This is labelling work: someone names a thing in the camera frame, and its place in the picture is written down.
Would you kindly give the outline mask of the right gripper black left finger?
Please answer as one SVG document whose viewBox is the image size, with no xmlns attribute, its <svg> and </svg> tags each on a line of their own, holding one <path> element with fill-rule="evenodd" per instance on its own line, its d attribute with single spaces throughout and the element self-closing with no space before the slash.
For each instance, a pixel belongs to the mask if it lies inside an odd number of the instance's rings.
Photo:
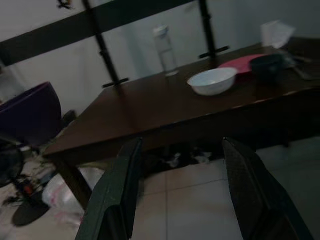
<svg viewBox="0 0 320 240">
<path fill-rule="evenodd" d="M 111 170 L 104 173 L 93 188 L 77 240 L 129 240 L 132 237 L 142 177 L 141 148 L 140 137 L 121 147 Z"/>
</svg>

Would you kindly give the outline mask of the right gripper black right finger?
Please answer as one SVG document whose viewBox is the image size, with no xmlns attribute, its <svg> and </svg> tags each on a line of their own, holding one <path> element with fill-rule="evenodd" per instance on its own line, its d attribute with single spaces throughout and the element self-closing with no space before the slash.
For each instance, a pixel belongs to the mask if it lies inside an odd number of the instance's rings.
<svg viewBox="0 0 320 240">
<path fill-rule="evenodd" d="M 245 240 L 311 240 L 313 236 L 285 188 L 255 151 L 222 140 L 231 201 Z"/>
</svg>

